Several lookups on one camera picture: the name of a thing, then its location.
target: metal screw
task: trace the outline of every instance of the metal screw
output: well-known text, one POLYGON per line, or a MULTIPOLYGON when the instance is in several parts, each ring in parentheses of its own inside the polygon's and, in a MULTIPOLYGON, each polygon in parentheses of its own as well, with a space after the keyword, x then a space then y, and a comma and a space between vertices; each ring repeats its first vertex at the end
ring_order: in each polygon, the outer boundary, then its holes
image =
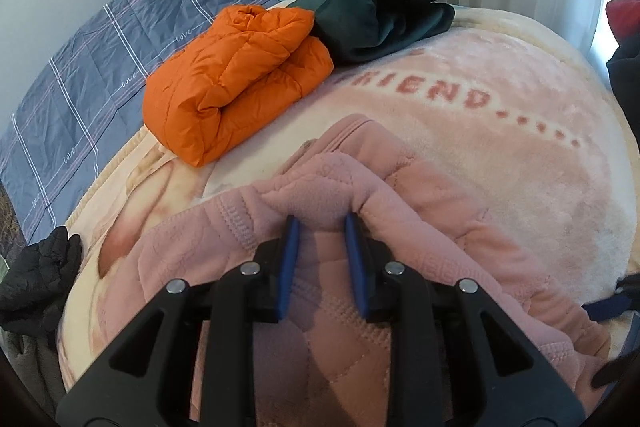
POLYGON ((389 275, 402 275, 404 273, 404 264, 398 261, 389 261, 385 264, 385 272, 389 275))
POLYGON ((478 291, 478 283, 473 279, 463 279, 458 283, 458 287, 463 293, 476 293, 478 291))
POLYGON ((182 293, 187 288, 187 283, 183 279, 171 279, 166 284, 166 290, 169 293, 182 293))
POLYGON ((260 271, 260 265, 255 261, 249 261, 240 267, 240 271, 242 275, 255 275, 260 271))

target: blue gripper pad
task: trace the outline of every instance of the blue gripper pad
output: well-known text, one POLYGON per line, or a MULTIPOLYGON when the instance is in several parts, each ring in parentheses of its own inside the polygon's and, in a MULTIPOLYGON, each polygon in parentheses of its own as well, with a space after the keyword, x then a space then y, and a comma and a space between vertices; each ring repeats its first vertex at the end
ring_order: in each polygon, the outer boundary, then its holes
POLYGON ((365 260, 360 248, 360 226, 357 220, 357 214, 347 214, 344 220, 344 240, 347 245, 353 298, 360 316, 366 319, 369 316, 369 289, 365 260))
POLYGON ((280 270, 278 278, 278 294, 276 296, 276 313, 278 320, 282 320, 289 310, 291 286, 293 285, 293 272, 298 260, 298 247, 300 244, 300 222, 294 216, 287 216, 287 224, 284 242, 280 252, 280 270))

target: pink quilted jacket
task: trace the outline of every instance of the pink quilted jacket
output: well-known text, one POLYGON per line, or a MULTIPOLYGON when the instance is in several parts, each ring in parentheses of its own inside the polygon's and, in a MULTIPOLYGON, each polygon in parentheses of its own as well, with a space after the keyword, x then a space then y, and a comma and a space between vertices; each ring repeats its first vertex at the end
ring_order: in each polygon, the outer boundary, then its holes
MULTIPOLYGON (((255 328, 260 425, 384 425, 390 333, 365 324, 353 305, 342 233, 351 211, 396 259, 426 278, 478 280, 585 409, 594 408, 599 393, 589 382, 609 350, 606 330, 588 319, 534 253, 510 240, 481 201, 360 115, 305 144, 273 179, 220 194, 144 235, 99 303, 104 340, 168 280, 218 279, 252 258, 260 242, 280 235, 285 217, 294 214, 303 233, 289 315, 279 325, 255 328)), ((194 404, 201 379, 202 349, 194 404)))

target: orange jacket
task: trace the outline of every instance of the orange jacket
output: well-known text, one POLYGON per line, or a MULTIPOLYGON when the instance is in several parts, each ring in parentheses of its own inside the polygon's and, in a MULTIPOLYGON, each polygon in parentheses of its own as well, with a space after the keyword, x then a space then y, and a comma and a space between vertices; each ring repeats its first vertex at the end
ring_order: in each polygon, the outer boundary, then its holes
POLYGON ((229 6, 146 80, 142 114, 158 141, 200 167, 254 135, 333 70, 302 8, 229 6))

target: blue strap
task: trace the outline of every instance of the blue strap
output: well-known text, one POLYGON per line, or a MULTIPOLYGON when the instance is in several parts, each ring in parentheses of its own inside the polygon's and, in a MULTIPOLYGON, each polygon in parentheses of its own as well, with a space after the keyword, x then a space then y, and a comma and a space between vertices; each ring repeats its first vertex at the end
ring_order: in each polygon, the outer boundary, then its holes
POLYGON ((291 297, 291 287, 293 286, 293 273, 296 270, 298 260, 298 247, 300 245, 300 222, 294 216, 287 216, 287 229, 282 248, 282 264, 278 278, 278 295, 276 296, 276 309, 278 320, 282 320, 287 315, 289 309, 289 299, 291 297))
POLYGON ((356 214, 347 214, 344 220, 344 239, 347 245, 349 273, 356 308, 358 308, 361 317, 368 317, 370 288, 367 285, 367 270, 364 266, 361 244, 358 240, 358 216, 356 214))
POLYGON ((584 304, 582 307, 589 314, 589 318, 592 321, 602 322, 620 317, 624 312, 631 309, 632 304, 633 299, 631 297, 619 293, 602 301, 584 304))

